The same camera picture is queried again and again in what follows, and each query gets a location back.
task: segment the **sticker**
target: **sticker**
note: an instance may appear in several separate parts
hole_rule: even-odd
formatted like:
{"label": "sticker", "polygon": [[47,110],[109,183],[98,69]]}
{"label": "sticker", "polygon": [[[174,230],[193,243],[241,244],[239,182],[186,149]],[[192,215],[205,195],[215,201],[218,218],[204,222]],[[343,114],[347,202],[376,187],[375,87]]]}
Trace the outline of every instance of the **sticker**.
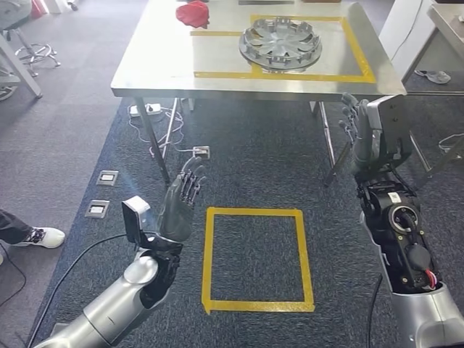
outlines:
{"label": "sticker", "polygon": [[389,192],[389,196],[390,196],[392,203],[401,203],[401,199],[396,192]]}

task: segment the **power strip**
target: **power strip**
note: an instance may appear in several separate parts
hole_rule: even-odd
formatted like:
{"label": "power strip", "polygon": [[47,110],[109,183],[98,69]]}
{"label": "power strip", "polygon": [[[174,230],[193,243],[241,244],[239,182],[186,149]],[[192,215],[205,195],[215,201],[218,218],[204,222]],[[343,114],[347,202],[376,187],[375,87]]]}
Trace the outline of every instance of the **power strip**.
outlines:
{"label": "power strip", "polygon": [[[160,104],[145,104],[145,109],[149,116],[161,113]],[[132,105],[129,108],[129,115],[131,117],[140,117],[140,113],[138,112],[137,105]]]}

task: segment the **white cable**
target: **white cable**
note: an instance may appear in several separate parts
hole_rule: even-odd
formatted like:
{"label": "white cable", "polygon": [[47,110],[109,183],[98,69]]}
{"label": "white cable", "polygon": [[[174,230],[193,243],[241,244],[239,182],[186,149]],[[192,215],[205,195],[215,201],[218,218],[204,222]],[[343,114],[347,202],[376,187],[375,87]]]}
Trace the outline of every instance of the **white cable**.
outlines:
{"label": "white cable", "polygon": [[[132,127],[132,128],[135,128],[137,132],[137,136],[140,141],[143,141],[144,143],[150,143],[149,141],[145,140],[143,138],[142,138],[142,135],[140,134],[140,129],[139,127],[137,127],[135,125],[132,124],[132,118],[131,117],[131,113],[130,110],[132,107],[132,105],[128,107],[128,115],[129,116],[129,121],[128,124]],[[163,113],[164,116],[167,116],[167,118],[171,119],[172,117],[172,109],[169,109],[167,107],[161,107],[161,110],[163,110]],[[159,149],[162,149],[167,145],[173,145],[173,147],[177,151],[177,152],[195,152],[195,150],[193,149],[177,149],[175,145],[177,144],[180,144],[183,139],[184,139],[184,134],[183,133],[183,127],[184,126],[184,119],[183,118],[183,116],[178,112],[176,111],[176,115],[174,116],[174,121],[179,122],[180,125],[178,127],[176,127],[173,130],[171,131],[171,134],[174,134],[176,132],[179,132],[180,134],[180,139],[177,140],[177,141],[164,141],[163,142],[164,139],[166,139],[167,137],[167,133],[163,135],[161,138],[160,138],[159,140],[158,140],[158,142],[158,148]],[[150,154],[152,155],[152,157],[154,157],[155,154],[152,151],[152,148],[150,146],[150,148],[149,149],[149,151],[150,152]]]}
{"label": "white cable", "polygon": [[419,18],[419,16],[419,12],[420,12],[420,8],[422,7],[422,4],[423,3],[423,0],[421,0],[419,8],[417,8],[417,12],[416,13],[416,17],[414,17],[414,21],[413,22],[413,25],[411,25],[411,28],[409,29],[409,32],[407,33],[407,35],[404,38],[404,40],[403,40],[403,42],[401,42],[395,52],[395,54],[392,57],[391,61],[393,61],[393,59],[395,59],[395,57],[396,57],[396,54],[399,51],[399,49],[401,49],[405,42],[406,40],[407,40],[409,38],[410,35],[411,35],[411,33],[413,32],[413,29],[414,28],[414,26],[416,25],[416,22],[417,21],[417,18]]}
{"label": "white cable", "polygon": [[443,145],[443,143],[444,143],[444,142],[445,142],[445,141],[447,141],[447,140],[450,140],[450,139],[455,138],[455,137],[458,137],[458,136],[464,136],[464,133],[459,133],[459,134],[451,134],[451,135],[447,136],[447,137],[446,137],[446,138],[443,138],[443,139],[441,139],[441,141],[438,141],[438,147],[439,147],[441,151],[443,151],[443,152],[444,152],[444,153],[447,153],[447,152],[448,152],[450,148],[452,148],[452,146],[446,146],[446,145]]}

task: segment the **humanoid robot arm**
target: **humanoid robot arm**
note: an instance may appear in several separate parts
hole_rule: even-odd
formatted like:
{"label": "humanoid robot arm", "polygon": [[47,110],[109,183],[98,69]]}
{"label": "humanoid robot arm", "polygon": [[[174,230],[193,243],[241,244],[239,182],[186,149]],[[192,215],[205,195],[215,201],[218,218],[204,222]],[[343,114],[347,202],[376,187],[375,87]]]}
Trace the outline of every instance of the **humanoid robot arm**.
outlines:
{"label": "humanoid robot arm", "polygon": [[127,238],[138,251],[122,276],[110,285],[66,328],[36,348],[115,347],[168,298],[180,265],[183,244],[192,233],[195,199],[203,167],[192,157],[164,197],[158,233],[144,233],[150,206],[139,196],[122,203]]}
{"label": "humanoid robot arm", "polygon": [[352,171],[363,212],[361,223],[379,255],[404,348],[464,344],[464,319],[421,226],[416,193],[395,168],[411,154],[403,96],[369,103],[345,94],[344,127],[352,139]]}

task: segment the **yellow tape square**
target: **yellow tape square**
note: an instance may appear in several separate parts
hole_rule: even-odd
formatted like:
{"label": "yellow tape square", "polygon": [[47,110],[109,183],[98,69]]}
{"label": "yellow tape square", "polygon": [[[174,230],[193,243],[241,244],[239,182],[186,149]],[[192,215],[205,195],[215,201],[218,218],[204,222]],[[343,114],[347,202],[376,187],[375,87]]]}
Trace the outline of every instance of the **yellow tape square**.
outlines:
{"label": "yellow tape square", "polygon": [[[224,301],[211,299],[211,274],[213,261],[213,238],[215,215],[251,215],[251,216],[284,216],[295,219],[300,266],[303,287],[303,302],[271,302],[271,301]],[[252,208],[220,208],[209,207],[206,211],[204,254],[203,259],[203,282],[201,303],[210,314],[211,310],[248,311],[248,312],[313,312],[314,298],[309,273],[309,260],[306,245],[303,215],[297,209],[252,209]]]}
{"label": "yellow tape square", "polygon": [[[251,64],[250,72],[219,72],[219,71],[195,71],[195,78],[246,78],[257,80],[298,80],[298,81],[324,81],[324,82],[346,82],[346,83],[376,83],[376,77],[372,72],[369,62],[365,58],[364,52],[359,46],[358,39],[352,31],[352,27],[345,17],[305,17],[305,16],[278,16],[278,15],[263,15],[252,14],[250,21],[254,23],[260,18],[272,19],[275,17],[287,17],[291,20],[305,20],[309,22],[338,22],[341,25],[349,44],[355,61],[358,63],[361,75],[321,75],[321,74],[293,74],[293,73],[270,73],[264,72],[261,67],[256,63]],[[207,30],[192,30],[191,36],[241,36],[240,31],[207,31]]]}

